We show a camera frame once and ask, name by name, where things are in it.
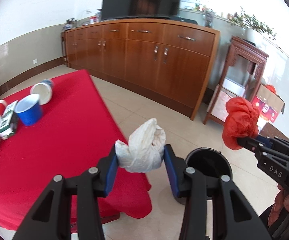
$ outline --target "human hand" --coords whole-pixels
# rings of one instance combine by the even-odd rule
[[[275,204],[273,205],[269,218],[268,218],[268,226],[271,226],[273,223],[277,221],[279,218],[281,210],[285,207],[285,209],[289,212],[289,194],[284,190],[284,188],[278,185],[278,189],[280,192],[275,198]]]

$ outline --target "floor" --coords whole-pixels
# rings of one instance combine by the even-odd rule
[[[1,98],[45,79],[75,71],[64,65],[45,71],[12,88]],[[233,180],[240,188],[258,214],[272,205],[278,192],[277,183],[260,171],[257,160],[247,150],[232,151],[222,142],[223,127],[213,121],[206,125],[202,120],[206,115],[206,105],[202,105],[194,121],[188,117],[160,105],[129,90],[92,77],[103,100],[126,137],[142,123],[155,117],[165,130],[167,143],[170,143],[177,156],[185,158],[198,147],[210,147],[221,151],[228,159],[233,170]],[[153,210],[143,219],[121,215],[121,218],[103,225],[106,239],[159,239],[176,240],[179,238],[184,206],[172,196],[164,165],[147,173],[152,184],[149,191]],[[212,205],[208,201],[207,235],[212,236]],[[14,232],[0,228],[4,239],[11,239]]]

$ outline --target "wooden cabinet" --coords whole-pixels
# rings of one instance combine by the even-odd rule
[[[126,80],[155,90],[161,47],[158,43],[128,40]]]
[[[103,72],[113,77],[125,77],[126,40],[103,40]]]
[[[194,108],[199,96],[195,91],[202,89],[209,57],[173,46],[162,50],[156,91]]]
[[[215,60],[219,31],[161,19],[126,19],[66,31],[71,67],[125,87],[191,119]]]

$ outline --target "blue cup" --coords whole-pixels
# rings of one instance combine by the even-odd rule
[[[35,124],[42,117],[42,108],[39,104],[39,95],[31,94],[21,99],[14,110],[24,125]]]

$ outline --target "bolt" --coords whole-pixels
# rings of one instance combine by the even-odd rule
[[[186,173],[189,173],[189,174],[194,174],[196,172],[195,168],[193,167],[187,167],[186,168]]]
[[[98,168],[97,168],[97,167],[89,168],[88,172],[89,172],[90,174],[95,174],[95,173],[98,172]]]
[[[62,176],[61,175],[56,175],[56,176],[53,177],[53,180],[55,182],[59,182],[60,180],[62,180]]]
[[[229,182],[229,181],[230,181],[230,177],[229,177],[228,175],[222,175],[222,176],[221,176],[221,180],[222,180],[223,182]]]

